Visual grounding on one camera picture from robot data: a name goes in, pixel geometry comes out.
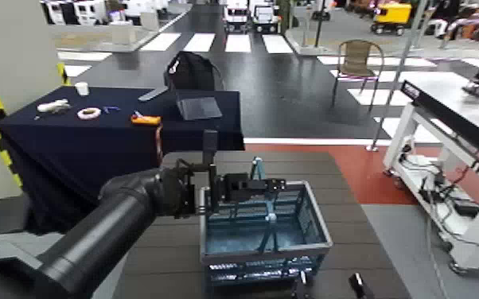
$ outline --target tape roll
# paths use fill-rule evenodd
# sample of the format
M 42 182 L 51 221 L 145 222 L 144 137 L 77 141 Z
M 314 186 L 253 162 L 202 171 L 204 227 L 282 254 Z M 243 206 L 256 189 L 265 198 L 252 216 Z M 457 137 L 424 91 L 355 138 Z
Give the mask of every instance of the tape roll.
M 99 115 L 100 115 L 99 108 L 85 108 L 78 111 L 78 118 L 83 120 L 98 118 Z

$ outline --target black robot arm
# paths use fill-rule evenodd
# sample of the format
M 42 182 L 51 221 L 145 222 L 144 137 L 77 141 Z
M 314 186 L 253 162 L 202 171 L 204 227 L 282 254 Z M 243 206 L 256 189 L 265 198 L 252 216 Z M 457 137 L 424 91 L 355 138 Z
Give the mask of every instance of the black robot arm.
M 151 169 L 109 180 L 100 205 L 46 252 L 35 257 L 0 243 L 0 298 L 88 299 L 157 216 L 179 218 L 219 211 L 238 202 L 280 192 L 286 180 L 252 180 L 246 173 L 216 175 L 217 132 L 204 132 L 203 161 L 178 160 L 173 169 Z M 210 200 L 195 206 L 194 173 L 208 173 Z
M 43 254 L 34 257 L 0 244 L 0 296 L 90 298 L 157 216 L 178 212 L 184 195 L 177 169 L 110 180 L 102 188 L 99 207 Z

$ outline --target orange tool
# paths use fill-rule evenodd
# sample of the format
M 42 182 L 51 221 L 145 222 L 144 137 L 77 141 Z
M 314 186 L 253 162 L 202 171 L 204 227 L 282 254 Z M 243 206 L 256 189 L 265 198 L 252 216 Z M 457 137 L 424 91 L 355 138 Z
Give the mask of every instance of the orange tool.
M 148 125 L 148 126 L 157 126 L 162 122 L 161 116 L 145 116 L 139 113 L 138 111 L 134 111 L 131 119 L 132 123 L 136 125 Z

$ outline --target plastic crate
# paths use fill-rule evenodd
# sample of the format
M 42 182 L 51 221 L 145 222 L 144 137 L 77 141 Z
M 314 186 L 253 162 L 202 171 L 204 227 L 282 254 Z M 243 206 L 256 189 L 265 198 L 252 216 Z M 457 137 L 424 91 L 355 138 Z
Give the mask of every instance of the plastic crate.
M 201 205 L 208 200 L 202 188 Z M 331 246 L 306 181 L 287 182 L 276 198 L 222 204 L 219 213 L 201 216 L 201 263 L 213 286 L 314 276 Z

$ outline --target black tablecloth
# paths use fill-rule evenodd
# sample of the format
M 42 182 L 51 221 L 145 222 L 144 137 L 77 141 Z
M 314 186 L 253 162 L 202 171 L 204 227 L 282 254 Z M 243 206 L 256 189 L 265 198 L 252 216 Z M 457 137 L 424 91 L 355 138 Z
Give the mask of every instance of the black tablecloth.
M 74 87 L 60 87 L 0 122 L 2 138 L 32 200 L 37 231 L 67 231 L 97 205 L 100 187 L 109 179 L 159 166 L 156 127 L 135 126 L 134 110 L 162 116 L 164 154 L 202 150 L 204 129 L 219 131 L 219 150 L 243 150 L 240 94 L 237 91 L 181 91 L 182 98 L 213 96 L 222 118 L 186 122 L 175 96 L 165 93 L 146 103 L 137 98 L 149 89 L 90 87 L 81 97 Z M 68 99 L 64 115 L 34 120 L 39 103 Z M 80 120 L 86 107 L 115 106 L 120 111 Z

